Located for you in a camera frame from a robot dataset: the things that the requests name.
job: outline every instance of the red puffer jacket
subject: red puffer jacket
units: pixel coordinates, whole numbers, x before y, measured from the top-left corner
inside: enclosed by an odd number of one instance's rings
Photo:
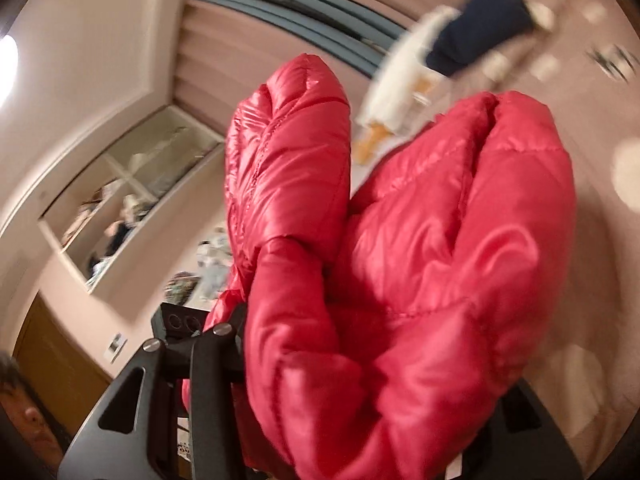
[[[208,325],[248,300],[248,399],[301,479],[424,480],[472,441],[545,331],[572,240],[571,162],[545,106],[485,92],[350,200],[349,114],[315,56],[239,106],[234,273]],[[243,407],[245,455],[276,469]]]

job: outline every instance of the metal bolt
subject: metal bolt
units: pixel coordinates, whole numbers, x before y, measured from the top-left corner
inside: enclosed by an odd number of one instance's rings
[[[215,327],[213,327],[213,333],[215,335],[223,336],[227,334],[231,334],[233,331],[233,327],[229,325],[229,323],[218,323]]]
[[[142,343],[142,349],[145,352],[155,352],[162,346],[162,342],[159,339],[147,339],[144,343]]]

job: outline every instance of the shiny red fabric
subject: shiny red fabric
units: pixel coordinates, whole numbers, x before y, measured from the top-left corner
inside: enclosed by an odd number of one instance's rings
[[[248,400],[301,479],[424,480],[468,446],[545,331],[572,240],[571,162],[544,105],[484,92],[350,199],[349,115],[315,56],[239,106],[234,270],[208,326],[248,301]],[[277,470],[240,404],[247,459]]]

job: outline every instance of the navy blue cloth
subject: navy blue cloth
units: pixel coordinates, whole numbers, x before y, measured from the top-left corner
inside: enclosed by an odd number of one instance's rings
[[[533,28],[524,0],[469,0],[462,14],[441,31],[426,65],[450,77],[492,48]]]

